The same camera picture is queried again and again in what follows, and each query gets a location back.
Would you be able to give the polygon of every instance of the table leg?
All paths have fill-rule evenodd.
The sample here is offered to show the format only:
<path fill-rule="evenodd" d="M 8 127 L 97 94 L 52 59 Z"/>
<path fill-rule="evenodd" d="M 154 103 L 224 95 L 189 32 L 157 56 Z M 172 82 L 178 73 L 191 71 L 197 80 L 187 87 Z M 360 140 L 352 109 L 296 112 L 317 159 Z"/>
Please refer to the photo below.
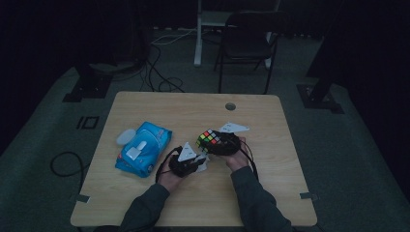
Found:
<path fill-rule="evenodd" d="M 193 59 L 193 65 L 196 67 L 201 66 L 202 58 L 202 0 L 198 0 L 198 14 L 196 25 L 196 47 L 195 57 Z"/>

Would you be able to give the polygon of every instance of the chair leg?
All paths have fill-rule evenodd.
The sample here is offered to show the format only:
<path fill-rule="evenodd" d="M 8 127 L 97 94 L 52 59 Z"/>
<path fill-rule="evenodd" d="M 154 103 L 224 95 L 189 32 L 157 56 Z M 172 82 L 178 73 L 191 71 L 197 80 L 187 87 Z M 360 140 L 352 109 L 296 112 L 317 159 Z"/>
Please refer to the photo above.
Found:
<path fill-rule="evenodd" d="M 218 93 L 220 94 L 222 89 L 222 69 L 223 69 L 223 54 L 220 55 L 220 84 L 218 86 Z"/>
<path fill-rule="evenodd" d="M 217 65 L 218 65 L 218 61 L 220 59 L 220 49 L 218 50 L 218 56 L 217 56 L 217 61 L 215 61 L 215 65 L 214 65 L 214 72 L 217 70 Z"/>
<path fill-rule="evenodd" d="M 266 80 L 265 91 L 263 92 L 264 95 L 266 95 L 266 93 L 268 93 L 269 84 L 271 82 L 272 72 L 273 72 L 273 69 L 274 69 L 275 56 L 277 54 L 277 45 L 278 44 L 275 44 L 274 51 L 272 52 L 271 67 L 269 67 L 268 79 Z"/>

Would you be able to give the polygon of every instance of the wooden table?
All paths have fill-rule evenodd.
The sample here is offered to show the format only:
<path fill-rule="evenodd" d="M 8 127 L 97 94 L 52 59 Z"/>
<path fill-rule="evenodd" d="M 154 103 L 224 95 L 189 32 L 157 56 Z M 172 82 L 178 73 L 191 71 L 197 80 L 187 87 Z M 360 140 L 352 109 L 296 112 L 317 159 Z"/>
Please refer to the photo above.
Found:
<path fill-rule="evenodd" d="M 225 105 L 232 102 L 235 110 Z M 75 226 L 119 225 L 136 196 L 155 182 L 114 167 L 121 146 L 117 136 L 148 121 L 173 131 L 161 155 L 189 142 L 207 129 L 218 130 L 227 122 L 250 127 L 237 132 L 250 146 L 262 186 L 277 200 L 278 208 L 292 225 L 311 226 L 317 221 L 286 119 L 276 96 L 118 93 L 102 131 L 81 194 L 88 203 L 77 202 L 71 222 Z M 157 226 L 242 226 L 236 194 L 224 161 L 211 156 L 208 169 L 193 173 L 172 193 Z"/>

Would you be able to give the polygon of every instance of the chair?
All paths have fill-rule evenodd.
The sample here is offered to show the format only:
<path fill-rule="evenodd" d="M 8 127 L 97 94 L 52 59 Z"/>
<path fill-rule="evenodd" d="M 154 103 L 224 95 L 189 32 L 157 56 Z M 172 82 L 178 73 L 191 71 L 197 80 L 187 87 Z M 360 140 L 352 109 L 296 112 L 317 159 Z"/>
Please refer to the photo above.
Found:
<path fill-rule="evenodd" d="M 222 30 L 220 51 L 214 65 L 214 71 L 220 64 L 220 83 L 218 93 L 221 92 L 222 73 L 224 64 L 256 64 L 271 59 L 265 90 L 268 92 L 269 83 L 277 53 L 278 38 L 281 35 L 293 36 L 293 21 L 285 12 L 251 12 L 241 11 L 233 13 L 225 22 Z M 267 33 L 271 32 L 271 39 L 267 41 Z"/>

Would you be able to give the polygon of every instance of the floor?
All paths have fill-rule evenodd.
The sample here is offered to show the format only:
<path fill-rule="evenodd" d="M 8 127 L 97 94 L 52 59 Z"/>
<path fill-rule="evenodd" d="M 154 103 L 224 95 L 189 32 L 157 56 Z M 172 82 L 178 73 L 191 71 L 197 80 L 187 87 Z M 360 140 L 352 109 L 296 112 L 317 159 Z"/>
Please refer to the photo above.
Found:
<path fill-rule="evenodd" d="M 162 38 L 151 49 L 150 62 L 168 81 L 190 93 L 216 93 L 218 73 L 213 72 L 219 36 L 204 35 L 201 67 L 193 66 L 194 32 L 155 31 L 163 35 L 186 35 L 176 41 Z M 321 42 L 310 38 L 281 39 L 268 94 L 279 96 L 303 168 L 318 223 L 296 227 L 301 231 L 410 231 L 410 205 L 401 193 L 347 91 L 334 85 L 331 93 L 344 114 L 326 109 L 306 109 L 297 84 L 311 84 L 308 67 Z M 108 65 L 94 68 L 106 72 Z M 223 93 L 259 94 L 267 71 L 242 66 L 226 69 Z M 77 231 L 70 217 L 79 191 L 80 175 L 59 177 L 50 168 L 58 154 L 73 152 L 89 163 L 103 130 L 110 106 L 119 91 L 172 90 L 150 69 L 116 74 L 104 99 L 62 102 L 78 79 L 75 69 L 63 74 L 49 90 L 0 157 L 0 231 Z M 98 117 L 93 129 L 78 126 L 81 117 Z M 75 156 L 63 156 L 53 168 L 59 173 L 79 168 Z M 93 231 L 94 228 L 81 228 Z M 242 228 L 176 227 L 172 231 L 243 231 Z"/>

